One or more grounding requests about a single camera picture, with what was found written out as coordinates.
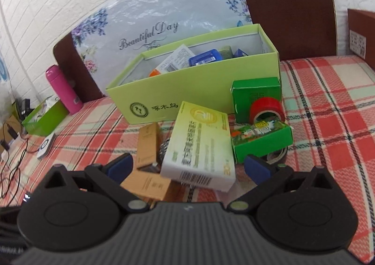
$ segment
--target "ribbed surface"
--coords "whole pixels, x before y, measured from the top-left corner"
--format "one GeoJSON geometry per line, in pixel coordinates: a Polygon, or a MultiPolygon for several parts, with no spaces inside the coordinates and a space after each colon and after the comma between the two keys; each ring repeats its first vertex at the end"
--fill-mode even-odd
{"type": "Polygon", "coordinates": [[[225,212],[218,203],[159,203],[128,217],[104,244],[61,254],[30,249],[15,265],[351,265],[349,253],[302,256],[263,239],[246,216],[225,212]]]}

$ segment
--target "white device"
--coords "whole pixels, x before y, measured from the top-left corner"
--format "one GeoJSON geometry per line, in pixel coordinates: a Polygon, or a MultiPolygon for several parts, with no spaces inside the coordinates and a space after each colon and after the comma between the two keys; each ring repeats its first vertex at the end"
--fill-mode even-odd
{"type": "Polygon", "coordinates": [[[36,158],[42,159],[48,155],[49,151],[51,150],[52,144],[55,141],[55,138],[56,135],[54,132],[52,132],[43,140],[36,158]]]}

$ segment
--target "red tape roll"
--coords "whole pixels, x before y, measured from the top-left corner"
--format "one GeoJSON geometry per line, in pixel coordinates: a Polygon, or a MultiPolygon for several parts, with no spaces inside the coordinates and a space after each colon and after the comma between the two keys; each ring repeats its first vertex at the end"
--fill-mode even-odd
{"type": "Polygon", "coordinates": [[[254,101],[250,107],[250,123],[254,124],[270,116],[276,116],[285,121],[284,111],[280,101],[272,97],[263,97],[254,101]]]}

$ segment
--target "plaid bedsheet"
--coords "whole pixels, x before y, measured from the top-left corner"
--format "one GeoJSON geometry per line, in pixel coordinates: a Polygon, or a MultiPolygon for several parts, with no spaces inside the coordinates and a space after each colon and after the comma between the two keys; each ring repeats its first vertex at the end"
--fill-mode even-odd
{"type": "MultiPolygon", "coordinates": [[[[296,171],[310,171],[314,165],[329,169],[359,217],[350,250],[367,262],[375,247],[375,73],[360,58],[346,56],[283,61],[281,77],[284,108],[295,141],[287,164],[296,171]]],[[[160,126],[164,138],[169,137],[173,122],[160,126]]],[[[20,203],[25,191],[32,191],[54,163],[82,170],[93,162],[106,164],[125,152],[136,156],[138,130],[138,125],[126,122],[110,98],[86,103],[56,129],[59,135],[47,158],[38,161],[35,155],[25,156],[12,204],[20,203]]],[[[28,150],[35,150],[42,140],[31,137],[28,150]]],[[[25,148],[20,139],[16,143],[19,150],[11,153],[5,175],[25,148]]],[[[254,187],[241,166],[236,172],[237,182],[228,194],[183,188],[178,200],[227,203],[254,187]]],[[[17,182],[18,174],[1,205],[10,201],[17,182]]]]}

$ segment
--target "brown cardboard box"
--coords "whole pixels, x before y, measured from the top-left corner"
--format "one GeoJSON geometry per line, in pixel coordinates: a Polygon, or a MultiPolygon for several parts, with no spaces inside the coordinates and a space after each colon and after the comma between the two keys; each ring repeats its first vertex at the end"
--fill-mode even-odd
{"type": "MultiPolygon", "coordinates": [[[[9,123],[9,125],[17,132],[17,133],[20,133],[21,132],[21,125],[20,123],[18,122],[18,120],[13,116],[11,115],[8,120],[5,122],[5,125],[4,125],[4,134],[5,134],[5,141],[7,143],[9,143],[13,138],[9,135],[8,133],[8,127],[7,127],[7,123],[9,123]]],[[[0,140],[3,140],[4,139],[4,135],[3,135],[3,127],[1,127],[0,129],[0,140]]],[[[4,148],[0,145],[0,154],[4,151],[4,148]]]]}
{"type": "Polygon", "coordinates": [[[158,154],[159,125],[154,122],[139,129],[136,168],[147,169],[151,166],[149,172],[152,172],[158,166],[158,154]]]}
{"type": "Polygon", "coordinates": [[[170,202],[179,193],[181,184],[157,173],[133,170],[121,183],[121,187],[138,196],[170,202]]]}
{"type": "Polygon", "coordinates": [[[348,9],[349,48],[375,69],[375,13],[348,9]]]}

